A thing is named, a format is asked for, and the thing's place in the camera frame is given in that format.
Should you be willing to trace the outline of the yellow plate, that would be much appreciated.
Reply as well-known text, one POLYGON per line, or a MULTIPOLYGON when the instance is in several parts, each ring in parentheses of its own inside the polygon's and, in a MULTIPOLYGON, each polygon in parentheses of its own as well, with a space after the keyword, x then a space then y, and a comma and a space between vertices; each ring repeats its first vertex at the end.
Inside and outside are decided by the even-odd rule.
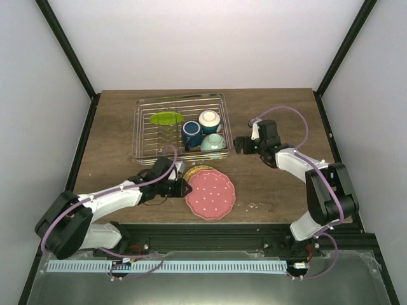
POLYGON ((198 173, 199 171, 202 171, 202 170, 212 170, 212 169, 213 169, 213 167, 212 167, 212 166, 209 166, 209 165, 195 165, 195 166, 191 167, 191 168, 184 174, 183 179, 184 179, 186 182, 188 182, 188 181, 190 180, 190 178, 191 178, 194 174, 198 173))

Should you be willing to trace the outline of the pale green bowl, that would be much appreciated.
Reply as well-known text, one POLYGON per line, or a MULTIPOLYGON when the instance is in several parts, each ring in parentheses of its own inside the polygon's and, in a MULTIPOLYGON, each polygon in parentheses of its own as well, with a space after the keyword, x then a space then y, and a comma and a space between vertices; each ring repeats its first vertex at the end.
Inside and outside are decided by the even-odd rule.
POLYGON ((220 151, 226 149, 225 138, 218 133, 208 134, 201 142, 200 150, 202 152, 220 151))

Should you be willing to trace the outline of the pink scalloped plate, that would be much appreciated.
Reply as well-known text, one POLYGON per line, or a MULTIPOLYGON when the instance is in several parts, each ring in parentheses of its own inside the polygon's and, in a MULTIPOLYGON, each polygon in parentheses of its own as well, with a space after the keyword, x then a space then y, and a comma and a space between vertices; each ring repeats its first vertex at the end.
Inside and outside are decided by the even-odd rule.
POLYGON ((205 220, 219 220, 229 214, 236 201, 235 186, 227 175, 215 169, 200 170, 188 181, 185 197, 192 213, 205 220))

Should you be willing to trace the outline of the white and teal bowl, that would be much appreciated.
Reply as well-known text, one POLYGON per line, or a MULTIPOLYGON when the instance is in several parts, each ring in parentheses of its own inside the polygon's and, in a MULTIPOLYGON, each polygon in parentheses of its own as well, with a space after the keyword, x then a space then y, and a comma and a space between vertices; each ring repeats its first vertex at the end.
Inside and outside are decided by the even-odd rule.
POLYGON ((198 122, 201 126, 202 132, 206 135, 212 133, 219 133, 222 128, 220 115, 213 110, 205 110, 200 113, 198 122))

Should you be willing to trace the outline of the chrome wire dish rack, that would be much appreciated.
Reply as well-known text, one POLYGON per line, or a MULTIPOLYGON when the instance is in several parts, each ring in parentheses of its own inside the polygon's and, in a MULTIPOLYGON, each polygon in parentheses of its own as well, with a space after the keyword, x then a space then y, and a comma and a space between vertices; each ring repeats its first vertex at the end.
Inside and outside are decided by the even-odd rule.
POLYGON ((163 149, 167 145, 174 146, 177 149, 177 157, 183 161, 226 158, 233 144, 224 95, 203 93, 137 100, 134 111, 133 157, 142 165, 151 165, 163 154, 163 149), (219 134, 225 138, 227 147, 209 152, 202 152, 196 147, 186 152, 182 143, 182 126, 187 121, 197 120, 200 113, 205 110, 213 110, 220 115, 222 128, 219 134), (149 122, 150 116, 162 111, 179 112, 184 119, 176 125, 169 126, 149 122))

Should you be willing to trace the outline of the dark blue mug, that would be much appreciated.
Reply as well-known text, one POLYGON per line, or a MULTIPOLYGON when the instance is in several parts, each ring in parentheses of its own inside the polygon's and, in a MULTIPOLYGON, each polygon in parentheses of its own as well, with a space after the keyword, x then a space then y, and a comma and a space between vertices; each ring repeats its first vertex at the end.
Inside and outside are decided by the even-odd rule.
POLYGON ((187 121, 182 126, 181 130, 182 143, 186 152, 191 148, 198 147, 202 142, 202 129, 198 122, 187 121))

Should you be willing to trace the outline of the lime green plate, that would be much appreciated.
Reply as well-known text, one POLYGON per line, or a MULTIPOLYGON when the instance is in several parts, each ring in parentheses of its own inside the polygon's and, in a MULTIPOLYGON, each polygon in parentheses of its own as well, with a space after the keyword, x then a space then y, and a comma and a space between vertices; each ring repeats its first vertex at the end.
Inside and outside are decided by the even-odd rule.
POLYGON ((176 125, 184 119, 184 116, 179 112, 172 111, 162 111, 156 114, 153 114, 149 118, 149 122, 156 125, 176 125))

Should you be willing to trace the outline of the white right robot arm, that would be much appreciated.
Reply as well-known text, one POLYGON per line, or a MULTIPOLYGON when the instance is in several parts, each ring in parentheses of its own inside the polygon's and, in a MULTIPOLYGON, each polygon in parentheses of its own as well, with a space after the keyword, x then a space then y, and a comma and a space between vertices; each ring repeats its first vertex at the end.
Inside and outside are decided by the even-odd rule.
POLYGON ((343 163, 328 163, 281 142, 274 120, 250 123, 252 133, 233 140, 236 153, 257 154, 268 167, 287 172, 305 183, 307 211, 281 237, 286 254, 296 256, 312 238, 345 225, 359 212, 359 200, 343 163))

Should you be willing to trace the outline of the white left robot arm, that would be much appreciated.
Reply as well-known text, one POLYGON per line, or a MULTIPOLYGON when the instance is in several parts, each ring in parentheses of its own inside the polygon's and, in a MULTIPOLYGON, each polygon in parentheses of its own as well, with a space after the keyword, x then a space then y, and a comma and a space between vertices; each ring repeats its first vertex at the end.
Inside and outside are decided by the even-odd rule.
POLYGON ((117 222, 97 221, 124 208, 136 207, 160 196, 183 198, 192 191, 183 178, 185 164, 159 157, 151 168, 141 170, 121 184, 90 194, 64 191, 36 224, 40 248, 58 259, 79 250, 98 248, 116 257, 130 249, 130 235, 117 222))

